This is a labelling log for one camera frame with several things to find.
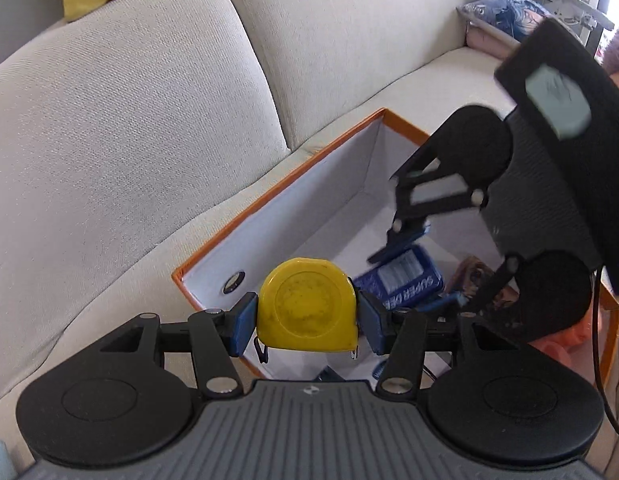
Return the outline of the pink pump bottle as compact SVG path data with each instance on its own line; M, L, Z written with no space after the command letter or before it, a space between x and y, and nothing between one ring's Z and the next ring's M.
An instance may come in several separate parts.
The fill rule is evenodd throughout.
M558 333L532 341L531 345L563 366L572 368L572 353L582 344L585 344L586 341L591 341L591 338L593 338L592 315L593 309L589 308L584 317L575 325L565 330L559 330Z

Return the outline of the beige fabric sofa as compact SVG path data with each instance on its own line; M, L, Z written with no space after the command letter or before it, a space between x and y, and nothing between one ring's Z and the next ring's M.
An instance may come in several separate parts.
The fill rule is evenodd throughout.
M113 0L0 65L0 441L18 478L619 479L619 348L605 383L601 288L619 296L604 266L590 270L593 338L570 368L600 394L602 424L560 466L479 463L415 404L377 396L387 357L358 318L358 347L380 358L373 382L260 377L245 348L232 361L243 396L206 403L136 463L37 460L18 429L31 382L135 316L231 310L195 309L175 269L381 108L427 140L467 105L505 121L502 62L465 44L470 1Z

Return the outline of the yellow tape measure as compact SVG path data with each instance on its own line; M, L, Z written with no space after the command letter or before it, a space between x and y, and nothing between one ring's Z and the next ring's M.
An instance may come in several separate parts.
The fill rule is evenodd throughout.
M354 285L329 260L292 258L280 263L266 276L258 294L256 337L271 349L355 351Z

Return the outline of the blue super deer tin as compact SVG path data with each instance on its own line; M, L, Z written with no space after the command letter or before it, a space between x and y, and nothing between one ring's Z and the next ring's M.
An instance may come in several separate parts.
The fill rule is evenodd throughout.
M389 311L418 307L443 292L445 287L441 272L419 245L374 266L354 278L353 283L375 296Z

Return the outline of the orange white cardboard box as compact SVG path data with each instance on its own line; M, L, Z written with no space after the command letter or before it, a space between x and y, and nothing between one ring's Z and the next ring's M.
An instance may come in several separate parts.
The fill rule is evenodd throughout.
M318 151L231 220L172 279L195 309L229 310L246 292L259 292L278 264L294 257L332 261L351 278L387 241L394 216L390 176L428 135L381 108ZM503 258L480 214L465 210L431 219L419 243L445 281L461 260L479 257L496 270ZM619 303L601 288L601 374L607 383L619 348ZM369 379L378 362L360 339L358 359L346 353L269 350L260 364L253 342L242 361L269 379L309 380L325 366L341 376Z

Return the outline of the light blue cushion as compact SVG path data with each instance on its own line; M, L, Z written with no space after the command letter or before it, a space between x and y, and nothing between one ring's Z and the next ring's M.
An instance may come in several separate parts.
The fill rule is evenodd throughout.
M3 441L0 441L0 480L14 480L18 476L8 449Z

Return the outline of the blue patterned pillow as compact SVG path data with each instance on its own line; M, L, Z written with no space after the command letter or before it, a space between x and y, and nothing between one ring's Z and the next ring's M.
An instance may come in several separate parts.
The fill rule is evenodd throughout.
M458 13L473 26L505 44L525 40L551 13L534 0L477 0L462 4Z

